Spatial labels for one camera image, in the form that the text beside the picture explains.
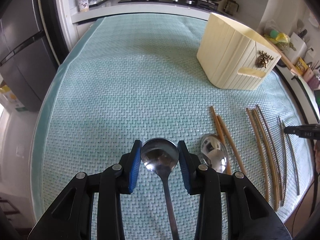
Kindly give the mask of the steel spoon round bowl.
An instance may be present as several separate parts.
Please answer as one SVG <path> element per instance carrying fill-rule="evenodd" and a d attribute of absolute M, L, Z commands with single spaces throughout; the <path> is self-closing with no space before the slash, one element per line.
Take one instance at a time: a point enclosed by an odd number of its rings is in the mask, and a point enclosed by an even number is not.
<path fill-rule="evenodd" d="M 163 183 L 172 239 L 180 239 L 168 184 L 169 176 L 179 160 L 177 146 L 168 139 L 153 138 L 143 144 L 140 158 L 144 166 L 157 174 Z"/>

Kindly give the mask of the steel slotted spoon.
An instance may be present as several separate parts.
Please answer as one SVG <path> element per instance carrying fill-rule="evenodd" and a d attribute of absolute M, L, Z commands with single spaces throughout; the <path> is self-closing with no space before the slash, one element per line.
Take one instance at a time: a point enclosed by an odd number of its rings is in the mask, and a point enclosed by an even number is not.
<path fill-rule="evenodd" d="M 219 173 L 227 172 L 227 150 L 219 137 L 209 133 L 202 137 L 200 144 L 200 162 Z"/>

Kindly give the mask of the pink cup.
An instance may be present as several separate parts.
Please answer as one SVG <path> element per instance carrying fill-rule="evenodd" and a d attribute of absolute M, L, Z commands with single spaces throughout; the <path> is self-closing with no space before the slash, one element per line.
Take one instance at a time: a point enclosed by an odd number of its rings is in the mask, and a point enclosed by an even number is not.
<path fill-rule="evenodd" d="M 308 83 L 310 80 L 313 79 L 314 75 L 315 74 L 313 70 L 309 67 L 303 74 L 303 80 Z"/>

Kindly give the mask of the wooden cutting board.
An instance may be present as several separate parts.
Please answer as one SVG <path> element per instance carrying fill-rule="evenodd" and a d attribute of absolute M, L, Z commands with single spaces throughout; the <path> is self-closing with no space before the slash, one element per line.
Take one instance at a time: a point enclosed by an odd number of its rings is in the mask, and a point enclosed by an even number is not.
<path fill-rule="evenodd" d="M 286 57 L 286 55 L 275 45 L 273 44 L 269 39 L 265 38 L 265 40 L 281 55 L 281 60 L 283 63 L 287 66 L 287 68 L 292 72 L 293 74 L 302 77 L 299 72 L 296 70 L 295 66 L 291 63 L 291 61 Z"/>

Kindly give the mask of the light blue table cloth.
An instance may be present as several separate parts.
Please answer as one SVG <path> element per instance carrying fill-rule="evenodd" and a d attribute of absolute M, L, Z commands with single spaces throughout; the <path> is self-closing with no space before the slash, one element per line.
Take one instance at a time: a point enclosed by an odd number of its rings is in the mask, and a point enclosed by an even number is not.
<path fill-rule="evenodd" d="M 283 183 L 278 116 L 283 129 L 302 123 L 293 91 L 276 72 L 255 90 L 213 86 L 196 57 L 206 24 L 187 16 L 122 14 L 98 19 L 80 39 L 59 67 L 39 113 L 31 159 L 38 222 L 30 239 L 172 239 L 159 176 L 141 161 L 136 187 L 128 190 L 133 144 L 153 138 L 176 146 L 183 140 L 193 161 L 192 194 L 184 187 L 179 160 L 168 180 L 180 239 L 291 239 L 284 221 L 313 176 L 311 147 L 290 137 L 298 196 L 285 138 L 286 197 L 274 211 L 266 148 L 259 130 L 269 202 L 245 108 L 259 105 Z M 200 162 L 202 137 L 218 136 L 210 106 L 225 122 L 247 175 L 224 133 L 232 174 Z"/>

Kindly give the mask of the white knife block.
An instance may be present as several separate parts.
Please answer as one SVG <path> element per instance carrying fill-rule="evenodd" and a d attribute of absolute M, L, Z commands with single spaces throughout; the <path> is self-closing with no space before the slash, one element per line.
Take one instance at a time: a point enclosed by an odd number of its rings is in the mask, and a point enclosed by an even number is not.
<path fill-rule="evenodd" d="M 296 33 L 290 36 L 290 44 L 285 48 L 284 54 L 293 61 L 299 57 L 303 57 L 307 51 L 307 45 Z"/>

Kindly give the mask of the yellow green cloth bundle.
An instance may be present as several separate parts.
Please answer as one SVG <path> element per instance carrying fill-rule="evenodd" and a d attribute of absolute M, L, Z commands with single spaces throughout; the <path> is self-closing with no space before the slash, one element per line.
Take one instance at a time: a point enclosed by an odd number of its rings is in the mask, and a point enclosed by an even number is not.
<path fill-rule="evenodd" d="M 291 42 L 290 37 L 285 33 L 281 33 L 275 29 L 272 29 L 269 33 L 265 33 L 264 37 L 282 51 L 289 48 L 291 48 L 293 51 L 296 51 L 296 48 Z"/>

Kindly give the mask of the cream utensil holder box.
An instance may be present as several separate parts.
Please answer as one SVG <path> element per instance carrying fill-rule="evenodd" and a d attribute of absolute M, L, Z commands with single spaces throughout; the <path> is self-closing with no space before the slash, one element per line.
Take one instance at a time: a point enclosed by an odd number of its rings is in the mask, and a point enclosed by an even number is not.
<path fill-rule="evenodd" d="M 226 16 L 211 13 L 196 57 L 215 87 L 255 90 L 281 55 L 253 29 Z"/>

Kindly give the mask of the yellow cardboard box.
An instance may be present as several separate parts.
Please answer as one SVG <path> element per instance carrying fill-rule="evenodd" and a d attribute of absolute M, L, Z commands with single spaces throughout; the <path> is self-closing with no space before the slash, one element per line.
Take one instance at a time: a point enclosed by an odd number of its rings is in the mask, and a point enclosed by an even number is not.
<path fill-rule="evenodd" d="M 6 83 L 1 83 L 1 94 L 14 107 L 17 112 L 27 111 L 26 107 L 18 100 L 17 96 L 12 92 Z"/>

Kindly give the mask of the grey double door refrigerator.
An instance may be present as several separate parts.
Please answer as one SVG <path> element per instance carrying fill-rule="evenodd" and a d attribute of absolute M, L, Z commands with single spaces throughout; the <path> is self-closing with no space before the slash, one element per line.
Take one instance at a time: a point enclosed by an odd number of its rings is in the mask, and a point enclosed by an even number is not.
<path fill-rule="evenodd" d="M 57 68 L 39 0 L 3 2 L 1 77 L 27 110 L 40 110 Z"/>

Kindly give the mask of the glass french press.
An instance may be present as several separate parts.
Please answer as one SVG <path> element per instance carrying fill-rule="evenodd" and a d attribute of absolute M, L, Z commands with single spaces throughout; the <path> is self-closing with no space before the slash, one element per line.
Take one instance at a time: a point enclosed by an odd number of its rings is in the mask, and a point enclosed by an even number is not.
<path fill-rule="evenodd" d="M 227 0 L 223 11 L 233 16 L 239 10 L 239 4 L 235 0 Z"/>

